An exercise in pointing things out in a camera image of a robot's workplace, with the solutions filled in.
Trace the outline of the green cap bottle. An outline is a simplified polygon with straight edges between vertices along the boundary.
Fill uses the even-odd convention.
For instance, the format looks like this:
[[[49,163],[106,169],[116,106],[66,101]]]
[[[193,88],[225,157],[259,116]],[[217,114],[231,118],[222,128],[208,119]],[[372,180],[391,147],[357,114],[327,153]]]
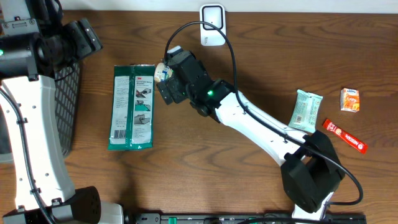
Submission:
[[[173,71],[163,62],[157,64],[154,73],[154,80],[156,83],[164,82],[173,75]]]

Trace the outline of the green white package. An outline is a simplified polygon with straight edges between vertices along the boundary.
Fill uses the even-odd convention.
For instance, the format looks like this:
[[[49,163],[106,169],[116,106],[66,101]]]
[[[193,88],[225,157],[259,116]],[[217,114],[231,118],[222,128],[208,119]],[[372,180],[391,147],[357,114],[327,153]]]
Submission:
[[[142,151],[153,146],[154,65],[114,67],[110,151]]]

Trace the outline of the teal wet wipes pack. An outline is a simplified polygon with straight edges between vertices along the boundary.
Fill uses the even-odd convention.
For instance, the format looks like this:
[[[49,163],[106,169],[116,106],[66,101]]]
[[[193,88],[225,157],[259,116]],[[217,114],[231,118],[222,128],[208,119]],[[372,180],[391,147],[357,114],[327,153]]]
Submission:
[[[322,99],[323,97],[320,95],[297,90],[296,104],[289,126],[308,133],[314,133]]]

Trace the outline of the red stick sachet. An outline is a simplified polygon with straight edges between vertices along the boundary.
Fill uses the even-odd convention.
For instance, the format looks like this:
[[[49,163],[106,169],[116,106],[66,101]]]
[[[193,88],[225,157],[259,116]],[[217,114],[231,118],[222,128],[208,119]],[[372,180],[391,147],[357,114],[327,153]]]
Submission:
[[[359,140],[358,138],[354,137],[350,133],[346,132],[345,130],[341,129],[339,126],[337,126],[335,123],[333,123],[331,120],[326,119],[325,122],[323,123],[323,127],[338,136],[340,139],[345,141],[347,144],[349,144],[351,147],[355,148],[357,151],[359,151],[362,154],[365,154],[366,151],[368,150],[368,145]]]

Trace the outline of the orange tissue pack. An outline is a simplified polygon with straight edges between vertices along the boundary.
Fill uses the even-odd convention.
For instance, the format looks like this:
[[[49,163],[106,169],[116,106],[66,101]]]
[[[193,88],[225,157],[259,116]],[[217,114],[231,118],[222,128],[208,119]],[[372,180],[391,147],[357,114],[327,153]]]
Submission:
[[[360,110],[359,91],[343,88],[340,92],[340,110],[356,113]]]

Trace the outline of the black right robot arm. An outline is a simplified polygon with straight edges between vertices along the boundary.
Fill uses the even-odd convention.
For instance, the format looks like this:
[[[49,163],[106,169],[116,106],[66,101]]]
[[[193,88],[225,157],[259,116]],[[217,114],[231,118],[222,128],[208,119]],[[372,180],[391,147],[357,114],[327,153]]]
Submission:
[[[329,137],[291,128],[254,106],[232,84],[214,80],[188,50],[174,49],[155,69],[166,104],[188,100],[204,117],[229,126],[257,144],[279,165],[282,185],[295,204],[292,218],[320,221],[345,173]]]

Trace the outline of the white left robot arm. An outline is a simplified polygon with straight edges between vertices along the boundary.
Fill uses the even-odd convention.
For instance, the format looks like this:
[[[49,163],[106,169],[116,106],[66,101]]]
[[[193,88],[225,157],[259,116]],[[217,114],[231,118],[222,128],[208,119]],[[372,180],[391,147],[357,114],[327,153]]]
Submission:
[[[56,73],[102,49],[86,19],[62,23],[59,1],[2,1],[1,109],[16,170],[4,223],[123,223],[123,207],[76,189],[56,119]]]

